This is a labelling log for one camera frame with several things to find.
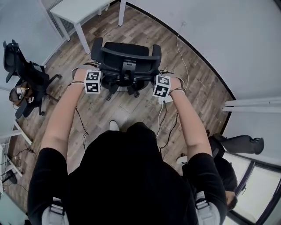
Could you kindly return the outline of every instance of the table leg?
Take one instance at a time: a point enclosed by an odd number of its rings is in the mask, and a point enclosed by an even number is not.
[[[55,14],[53,14],[53,17],[54,17],[55,21],[57,22],[58,27],[61,29],[63,35],[65,36],[66,40],[69,41],[70,37],[69,37],[69,35],[68,35],[68,33],[67,33],[66,29],[65,29],[65,26],[63,26],[63,24],[61,22],[61,19],[57,15],[55,15]]]
[[[118,22],[119,26],[123,25],[125,6],[126,6],[126,0],[121,0],[120,9],[119,9],[119,22]]]
[[[73,25],[74,25],[74,27],[76,29],[76,32],[78,34],[78,37],[80,38],[81,44],[83,45],[83,48],[84,48],[85,52],[87,54],[90,54],[91,51],[90,51],[89,45],[87,43],[87,40],[85,38],[85,35],[83,33],[81,25],[79,23],[78,24],[73,24]]]

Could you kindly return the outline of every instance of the white table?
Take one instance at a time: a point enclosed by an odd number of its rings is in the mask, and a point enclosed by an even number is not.
[[[83,21],[86,17],[90,16],[94,12],[97,11],[98,15],[101,15],[102,8],[106,5],[109,5],[113,0],[63,0],[59,4],[57,4],[54,8],[50,10],[54,19],[56,20],[59,28],[64,34],[67,41],[70,40],[70,37],[63,26],[61,19],[65,19],[70,23],[73,23],[78,37],[85,49],[87,54],[90,54],[90,48],[86,41],[85,35],[81,28],[81,21]],[[122,26],[124,14],[125,14],[125,6],[126,1],[121,0],[120,11],[119,11],[119,22],[118,25]]]

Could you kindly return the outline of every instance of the white cube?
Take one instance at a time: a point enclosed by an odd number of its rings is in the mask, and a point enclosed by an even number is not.
[[[166,98],[171,89],[171,78],[169,76],[156,76],[156,82],[153,90],[154,97]]]
[[[88,69],[84,85],[87,94],[99,94],[101,92],[101,71]]]

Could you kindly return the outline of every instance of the backpack strap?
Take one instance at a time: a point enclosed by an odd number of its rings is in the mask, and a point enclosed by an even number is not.
[[[204,192],[197,193],[196,213],[199,225],[219,225],[220,213],[213,203],[207,202]]]
[[[60,199],[53,197],[52,205],[43,212],[42,225],[69,225]]]

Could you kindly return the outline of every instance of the shoe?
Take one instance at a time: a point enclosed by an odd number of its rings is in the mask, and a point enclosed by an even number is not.
[[[118,127],[118,124],[114,120],[111,120],[109,122],[109,130],[110,131],[120,131],[119,127]]]

